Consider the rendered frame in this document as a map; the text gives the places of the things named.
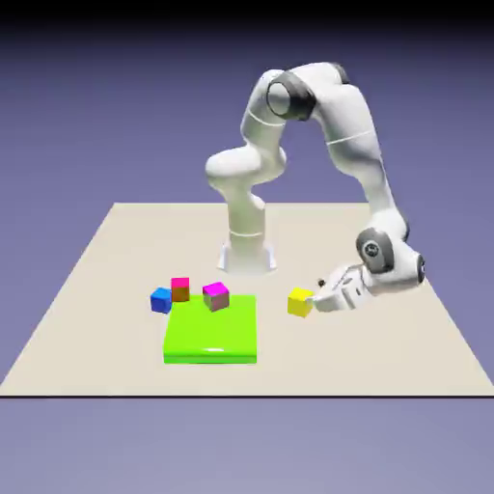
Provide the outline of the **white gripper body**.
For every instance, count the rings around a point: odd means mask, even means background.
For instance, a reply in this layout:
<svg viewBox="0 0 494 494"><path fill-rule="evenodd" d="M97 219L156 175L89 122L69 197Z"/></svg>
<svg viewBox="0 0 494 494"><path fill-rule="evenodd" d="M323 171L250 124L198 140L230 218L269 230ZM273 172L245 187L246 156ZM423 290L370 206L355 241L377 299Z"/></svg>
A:
<svg viewBox="0 0 494 494"><path fill-rule="evenodd" d="M372 299L363 281L362 264L340 266L318 284L313 306L319 312L355 310Z"/></svg>

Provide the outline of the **small yellow cube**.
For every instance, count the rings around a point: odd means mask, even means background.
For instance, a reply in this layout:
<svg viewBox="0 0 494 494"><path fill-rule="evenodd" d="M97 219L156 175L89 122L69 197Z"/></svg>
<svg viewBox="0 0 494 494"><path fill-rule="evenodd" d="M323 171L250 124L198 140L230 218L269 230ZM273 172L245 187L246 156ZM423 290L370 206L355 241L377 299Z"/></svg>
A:
<svg viewBox="0 0 494 494"><path fill-rule="evenodd" d="M312 309L314 293L305 288L294 288L288 295L288 313L293 316L306 317Z"/></svg>

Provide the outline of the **small magenta cube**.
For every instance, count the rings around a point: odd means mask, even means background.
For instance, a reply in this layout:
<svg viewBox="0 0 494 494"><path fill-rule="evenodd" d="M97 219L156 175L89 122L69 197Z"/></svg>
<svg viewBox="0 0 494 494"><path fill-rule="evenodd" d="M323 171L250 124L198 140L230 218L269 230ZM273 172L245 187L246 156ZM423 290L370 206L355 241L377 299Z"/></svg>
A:
<svg viewBox="0 0 494 494"><path fill-rule="evenodd" d="M230 292L222 282L203 286L203 298L212 312L225 309L230 305Z"/></svg>

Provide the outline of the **small pink cube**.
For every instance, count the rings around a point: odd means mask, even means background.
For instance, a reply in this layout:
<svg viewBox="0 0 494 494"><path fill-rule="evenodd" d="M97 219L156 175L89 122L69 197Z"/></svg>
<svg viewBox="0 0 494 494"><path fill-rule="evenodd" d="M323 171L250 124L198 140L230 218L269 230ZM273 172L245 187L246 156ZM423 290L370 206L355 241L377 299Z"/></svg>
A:
<svg viewBox="0 0 494 494"><path fill-rule="evenodd" d="M190 282L188 277L174 277L171 279L172 301L186 302L190 299Z"/></svg>

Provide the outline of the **small blue cube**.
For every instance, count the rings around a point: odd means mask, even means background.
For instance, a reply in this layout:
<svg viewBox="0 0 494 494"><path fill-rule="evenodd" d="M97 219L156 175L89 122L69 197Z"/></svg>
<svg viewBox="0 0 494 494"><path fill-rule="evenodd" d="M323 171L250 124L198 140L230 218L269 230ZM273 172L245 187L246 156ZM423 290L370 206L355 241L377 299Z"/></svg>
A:
<svg viewBox="0 0 494 494"><path fill-rule="evenodd" d="M172 291L159 287L151 294L150 302L153 312L168 314L172 309Z"/></svg>

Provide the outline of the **large green box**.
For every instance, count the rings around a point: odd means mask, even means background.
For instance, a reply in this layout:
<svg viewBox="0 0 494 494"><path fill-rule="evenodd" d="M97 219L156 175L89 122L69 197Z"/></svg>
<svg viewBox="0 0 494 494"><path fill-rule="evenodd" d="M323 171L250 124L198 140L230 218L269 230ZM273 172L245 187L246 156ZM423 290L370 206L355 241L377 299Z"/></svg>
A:
<svg viewBox="0 0 494 494"><path fill-rule="evenodd" d="M163 360L166 364L255 364L256 297L233 295L230 305L216 312L200 295L177 303L168 318Z"/></svg>

